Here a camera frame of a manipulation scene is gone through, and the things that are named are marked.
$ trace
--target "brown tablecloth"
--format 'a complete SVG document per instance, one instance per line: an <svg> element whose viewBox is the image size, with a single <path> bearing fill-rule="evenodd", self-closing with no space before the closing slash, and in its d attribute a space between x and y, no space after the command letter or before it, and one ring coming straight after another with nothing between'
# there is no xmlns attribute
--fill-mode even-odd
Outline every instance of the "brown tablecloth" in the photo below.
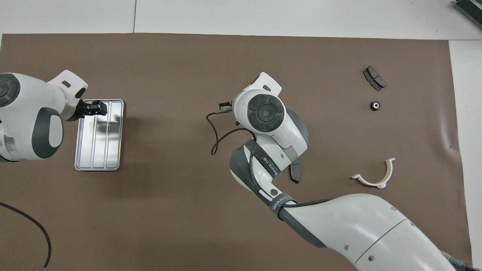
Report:
<svg viewBox="0 0 482 271"><path fill-rule="evenodd" d="M378 92L362 71L373 66ZM184 34L3 35L0 72L44 81L69 69L83 98L124 100L121 166L74 169L77 122L44 161L0 164L0 200L45 226L49 270L355 270L276 219L229 172L237 133L209 154L204 116L261 71L309 129L303 180L275 180L299 202L351 193L383 197L436 245L470 262L462 164L447 41ZM382 109L371 111L378 100ZM213 117L221 134L234 116ZM395 157L385 189L385 159ZM37 270L40 230L0 208L0 270Z"/></svg>

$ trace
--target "rectangular metal tray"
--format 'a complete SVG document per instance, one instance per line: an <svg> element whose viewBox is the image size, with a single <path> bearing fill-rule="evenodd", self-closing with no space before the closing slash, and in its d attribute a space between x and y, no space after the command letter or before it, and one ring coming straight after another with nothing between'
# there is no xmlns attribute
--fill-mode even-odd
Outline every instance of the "rectangular metal tray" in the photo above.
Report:
<svg viewBox="0 0 482 271"><path fill-rule="evenodd" d="M79 119L75 169L81 171L112 171L119 168L121 158L124 101L95 99L107 105L107 115Z"/></svg>

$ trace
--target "white background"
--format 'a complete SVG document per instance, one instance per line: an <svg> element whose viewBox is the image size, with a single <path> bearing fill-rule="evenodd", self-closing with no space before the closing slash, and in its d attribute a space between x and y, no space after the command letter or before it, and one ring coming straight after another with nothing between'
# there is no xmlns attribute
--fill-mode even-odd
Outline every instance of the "white background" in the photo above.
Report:
<svg viewBox="0 0 482 271"><path fill-rule="evenodd" d="M480 268L482 29L451 3L450 0L0 0L0 34L158 32L451 40L472 259L474 266Z"/></svg>

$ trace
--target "silver tray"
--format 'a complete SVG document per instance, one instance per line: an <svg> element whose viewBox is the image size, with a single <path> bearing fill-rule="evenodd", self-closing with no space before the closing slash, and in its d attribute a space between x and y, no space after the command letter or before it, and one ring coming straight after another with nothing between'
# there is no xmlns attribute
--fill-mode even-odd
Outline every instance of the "silver tray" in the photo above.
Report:
<svg viewBox="0 0 482 271"><path fill-rule="evenodd" d="M121 158L124 102L119 99L93 99L107 105L107 115L79 119L75 169L81 171L112 171L119 168Z"/></svg>

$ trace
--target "black ribbed object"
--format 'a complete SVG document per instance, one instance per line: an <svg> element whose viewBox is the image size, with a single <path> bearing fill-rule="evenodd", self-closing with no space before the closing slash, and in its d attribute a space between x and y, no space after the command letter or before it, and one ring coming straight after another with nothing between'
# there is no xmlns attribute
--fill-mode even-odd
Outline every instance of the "black ribbed object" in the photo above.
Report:
<svg viewBox="0 0 482 271"><path fill-rule="evenodd" d="M482 0L457 0L455 8L482 28Z"/></svg>

